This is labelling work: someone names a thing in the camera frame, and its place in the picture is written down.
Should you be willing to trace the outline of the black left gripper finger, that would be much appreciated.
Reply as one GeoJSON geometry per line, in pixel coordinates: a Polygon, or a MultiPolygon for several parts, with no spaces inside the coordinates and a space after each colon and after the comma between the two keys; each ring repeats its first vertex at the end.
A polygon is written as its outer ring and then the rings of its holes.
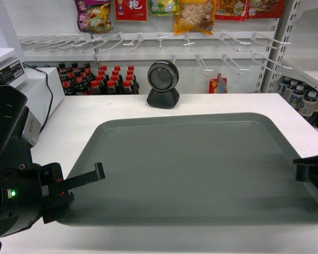
{"type": "Polygon", "coordinates": [[[61,183],[60,190],[67,191],[103,179],[105,179],[103,164],[101,162],[96,162],[93,171],[64,180],[61,183]]]}

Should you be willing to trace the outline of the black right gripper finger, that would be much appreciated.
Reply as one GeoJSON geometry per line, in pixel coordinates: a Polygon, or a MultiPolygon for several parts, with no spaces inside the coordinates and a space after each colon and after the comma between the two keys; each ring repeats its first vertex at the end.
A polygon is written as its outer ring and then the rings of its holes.
{"type": "Polygon", "coordinates": [[[308,182],[311,176],[318,175],[318,156],[294,159],[293,168],[297,181],[308,182]]]}

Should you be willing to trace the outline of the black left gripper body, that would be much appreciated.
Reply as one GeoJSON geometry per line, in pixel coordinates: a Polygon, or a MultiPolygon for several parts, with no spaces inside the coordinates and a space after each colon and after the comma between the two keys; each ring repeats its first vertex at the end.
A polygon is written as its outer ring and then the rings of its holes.
{"type": "Polygon", "coordinates": [[[0,169],[0,237],[27,230],[69,214],[74,195],[62,190],[43,196],[42,190],[64,180],[59,163],[33,164],[30,169],[0,169]]]}

